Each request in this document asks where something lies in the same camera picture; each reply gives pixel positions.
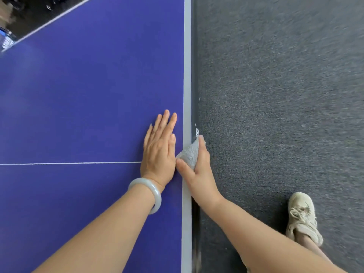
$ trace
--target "bracelet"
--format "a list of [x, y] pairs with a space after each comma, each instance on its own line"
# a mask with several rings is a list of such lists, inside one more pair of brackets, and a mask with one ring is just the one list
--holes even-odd
[[135, 184], [143, 184], [152, 191], [152, 193], [154, 195], [155, 204], [149, 214], [154, 214], [156, 211], [159, 210], [159, 207], [161, 206], [161, 203], [162, 203], [161, 193], [158, 191], [157, 187], [153, 184], [153, 182], [149, 179], [146, 179], [146, 178], [134, 179], [129, 184], [128, 190], [130, 190], [130, 188], [133, 187]]

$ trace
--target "blue table surface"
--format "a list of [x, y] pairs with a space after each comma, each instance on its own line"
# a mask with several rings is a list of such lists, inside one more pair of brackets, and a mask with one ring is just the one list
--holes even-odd
[[[0, 164], [141, 161], [179, 116], [184, 0], [90, 0], [0, 58]], [[125, 193], [140, 164], [0, 166], [0, 272], [30, 272]], [[182, 184], [163, 192], [125, 272], [180, 272]]]

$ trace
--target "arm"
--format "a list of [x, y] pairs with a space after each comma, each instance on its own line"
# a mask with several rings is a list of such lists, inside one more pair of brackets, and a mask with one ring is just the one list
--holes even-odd
[[252, 273], [344, 272], [223, 198], [216, 187], [210, 154], [201, 136], [195, 171], [180, 159], [176, 166], [193, 198], [221, 227]]
[[[175, 169], [175, 136], [172, 134], [177, 115], [169, 124], [169, 111], [158, 115], [144, 140], [141, 176], [150, 179], [162, 192]], [[136, 239], [154, 205], [148, 187], [134, 185], [110, 208], [104, 211], [34, 273], [122, 272]]]

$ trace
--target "white sneaker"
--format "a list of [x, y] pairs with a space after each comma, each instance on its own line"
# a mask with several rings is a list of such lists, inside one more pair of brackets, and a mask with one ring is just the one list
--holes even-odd
[[321, 246], [324, 242], [317, 230], [315, 207], [311, 197], [304, 193], [294, 193], [288, 202], [289, 221], [286, 236], [294, 241], [293, 230], [308, 235], [312, 241]]

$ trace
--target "shoelace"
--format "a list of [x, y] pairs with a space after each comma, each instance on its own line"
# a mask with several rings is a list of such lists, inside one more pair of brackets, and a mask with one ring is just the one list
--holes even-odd
[[291, 211], [290, 211], [290, 214], [295, 219], [302, 222], [303, 224], [311, 227], [312, 229], [316, 229], [316, 226], [317, 226], [316, 217], [314, 218], [314, 222], [312, 222], [309, 219], [309, 216], [311, 215], [311, 212], [310, 212], [310, 208], [308, 206], [307, 207], [300, 207], [299, 210], [297, 210], [296, 208], [292, 208]]

